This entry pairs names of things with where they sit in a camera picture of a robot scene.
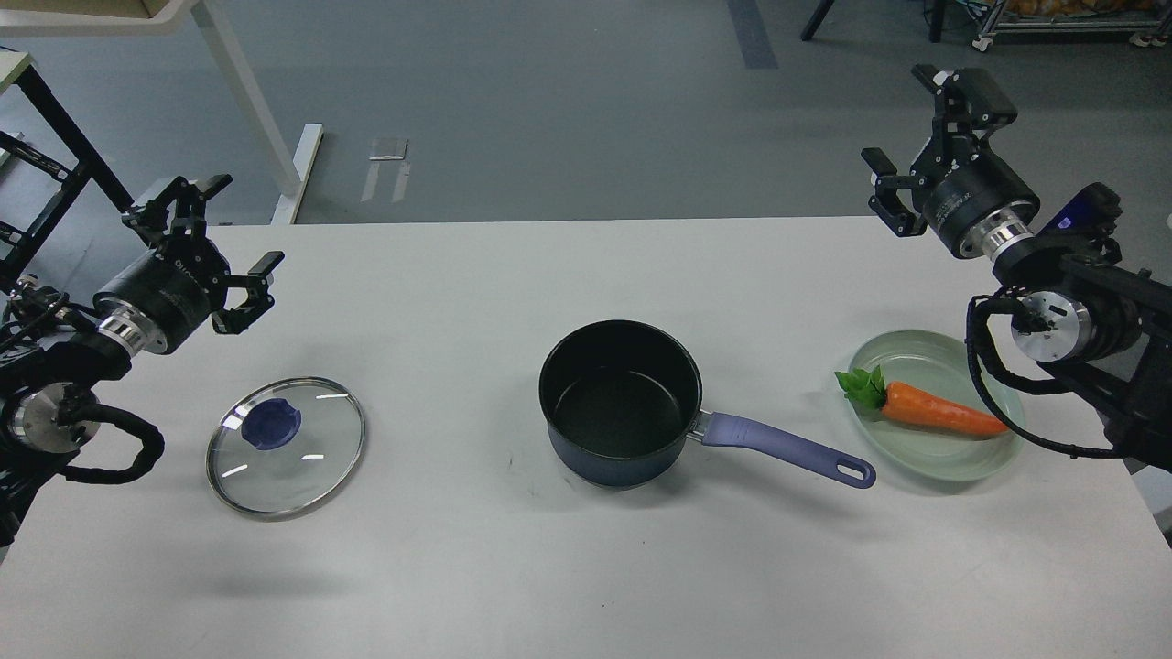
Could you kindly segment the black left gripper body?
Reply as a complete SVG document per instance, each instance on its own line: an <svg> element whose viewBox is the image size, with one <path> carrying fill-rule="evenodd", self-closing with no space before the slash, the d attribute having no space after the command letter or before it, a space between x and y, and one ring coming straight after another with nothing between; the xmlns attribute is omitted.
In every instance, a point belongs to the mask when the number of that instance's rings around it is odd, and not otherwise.
<svg viewBox="0 0 1172 659"><path fill-rule="evenodd" d="M227 300L230 266L205 220L168 231L161 242L93 295L103 315L131 308L152 325L144 349L171 354Z"/></svg>

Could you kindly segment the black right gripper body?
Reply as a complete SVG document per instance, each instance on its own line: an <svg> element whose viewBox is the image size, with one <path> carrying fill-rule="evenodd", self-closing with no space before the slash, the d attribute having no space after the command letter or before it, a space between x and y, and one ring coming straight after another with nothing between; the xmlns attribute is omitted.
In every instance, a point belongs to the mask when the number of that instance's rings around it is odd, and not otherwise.
<svg viewBox="0 0 1172 659"><path fill-rule="evenodd" d="M911 191L908 237L932 231L950 254L972 259L992 254L984 238L1006 220L1026 226L1038 215L1041 201L992 147L965 145L943 151L946 140L927 138L911 167L922 186Z"/></svg>

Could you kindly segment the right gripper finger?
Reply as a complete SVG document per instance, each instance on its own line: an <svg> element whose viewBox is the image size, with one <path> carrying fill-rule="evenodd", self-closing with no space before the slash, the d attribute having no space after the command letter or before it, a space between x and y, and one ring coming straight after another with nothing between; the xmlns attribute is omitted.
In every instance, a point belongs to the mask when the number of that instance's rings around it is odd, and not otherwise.
<svg viewBox="0 0 1172 659"><path fill-rule="evenodd" d="M901 175L897 172L887 154L880 147L863 147L861 159L870 168L872 176L872 191L868 199L868 208L879 220L883 220L892 233L900 238L922 236L927 229L927 220L921 215L912 211L904 201L900 199L900 190L925 190L928 188L929 176L924 174Z"/></svg>
<svg viewBox="0 0 1172 659"><path fill-rule="evenodd" d="M1018 117L1016 106L988 70L917 64L911 74L934 103L926 152L989 152L993 134Z"/></svg>

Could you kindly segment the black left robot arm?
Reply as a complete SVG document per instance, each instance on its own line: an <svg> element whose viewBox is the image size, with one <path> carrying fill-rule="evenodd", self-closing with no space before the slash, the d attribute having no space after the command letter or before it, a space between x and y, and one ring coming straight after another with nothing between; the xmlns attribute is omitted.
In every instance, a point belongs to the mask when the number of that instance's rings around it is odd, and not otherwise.
<svg viewBox="0 0 1172 659"><path fill-rule="evenodd" d="M275 305L280 251L234 274L207 237L206 205L231 184L162 181L123 213L146 250L98 288L91 305L4 261L4 531L8 549L55 477L121 485L150 473L165 439L144 417L102 405L95 387L125 378L141 353L168 355L202 325L238 335Z"/></svg>

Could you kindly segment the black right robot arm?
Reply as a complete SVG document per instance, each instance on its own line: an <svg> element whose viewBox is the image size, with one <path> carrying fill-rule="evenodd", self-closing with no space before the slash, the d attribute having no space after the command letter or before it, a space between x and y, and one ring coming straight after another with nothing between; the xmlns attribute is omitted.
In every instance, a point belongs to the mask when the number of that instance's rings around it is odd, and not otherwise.
<svg viewBox="0 0 1172 659"><path fill-rule="evenodd" d="M1119 196L1092 183L1040 229L1038 196L993 152L1018 111L979 68L912 68L933 103L906 174L866 147L871 212L901 238L933 232L956 259L984 257L999 288L970 298L965 359L993 417L1068 458L1134 458L1168 470L1168 286L1120 267ZM984 379L1030 395L1075 394L1102 416L1108 446L1043 439L1009 420Z"/></svg>

